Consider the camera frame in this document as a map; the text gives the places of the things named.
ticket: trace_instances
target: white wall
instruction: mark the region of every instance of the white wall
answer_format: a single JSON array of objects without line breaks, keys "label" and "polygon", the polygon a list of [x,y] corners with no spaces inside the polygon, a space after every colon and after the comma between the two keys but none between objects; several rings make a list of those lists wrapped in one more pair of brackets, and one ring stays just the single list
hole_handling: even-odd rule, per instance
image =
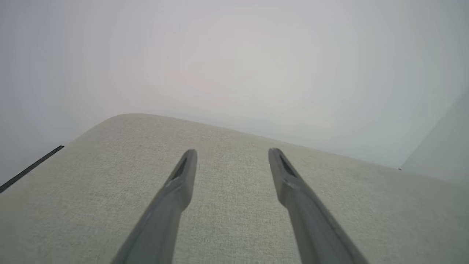
[{"label": "white wall", "polygon": [[469,92],[456,101],[402,169],[469,189]]},{"label": "white wall", "polygon": [[0,183],[128,112],[398,167],[469,83],[468,7],[4,0]]}]

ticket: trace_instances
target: gray upholstery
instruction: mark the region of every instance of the gray upholstery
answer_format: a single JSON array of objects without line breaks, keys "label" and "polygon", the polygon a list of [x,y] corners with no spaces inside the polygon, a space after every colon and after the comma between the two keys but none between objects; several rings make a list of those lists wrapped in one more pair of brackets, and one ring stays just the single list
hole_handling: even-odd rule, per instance
[{"label": "gray upholstery", "polygon": [[0,194],[0,263],[108,263],[189,148],[175,263],[300,261],[267,159],[289,160],[371,263],[467,263],[469,193],[429,177],[144,114],[95,126]]}]

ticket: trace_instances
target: black strip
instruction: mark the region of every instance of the black strip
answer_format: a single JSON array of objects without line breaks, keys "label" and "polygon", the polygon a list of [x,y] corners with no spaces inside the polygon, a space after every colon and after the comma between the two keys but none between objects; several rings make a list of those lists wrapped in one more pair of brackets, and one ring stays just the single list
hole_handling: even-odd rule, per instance
[{"label": "black strip", "polygon": [[8,187],[12,186],[15,182],[17,182],[17,180],[21,179],[24,175],[32,171],[39,164],[41,164],[46,159],[50,158],[52,155],[54,155],[57,151],[61,150],[62,148],[63,146],[58,146],[56,149],[54,149],[53,151],[49,152],[47,155],[45,155],[44,157],[36,161],[33,165],[29,166],[28,168],[20,172],[18,175],[14,176],[11,180],[7,181],[4,185],[0,186],[0,194],[3,193],[3,191],[5,191],[6,189],[8,189]]}]

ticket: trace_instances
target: gray fabric surface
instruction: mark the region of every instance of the gray fabric surface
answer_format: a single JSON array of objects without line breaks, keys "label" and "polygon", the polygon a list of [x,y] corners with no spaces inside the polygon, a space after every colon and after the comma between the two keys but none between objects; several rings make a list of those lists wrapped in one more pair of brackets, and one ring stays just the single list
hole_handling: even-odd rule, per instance
[{"label": "gray fabric surface", "polygon": [[0,194],[1,263],[107,263],[189,148],[175,263],[300,261],[267,151],[283,150],[371,263],[467,263],[469,193],[429,177],[184,120],[120,115]]}]

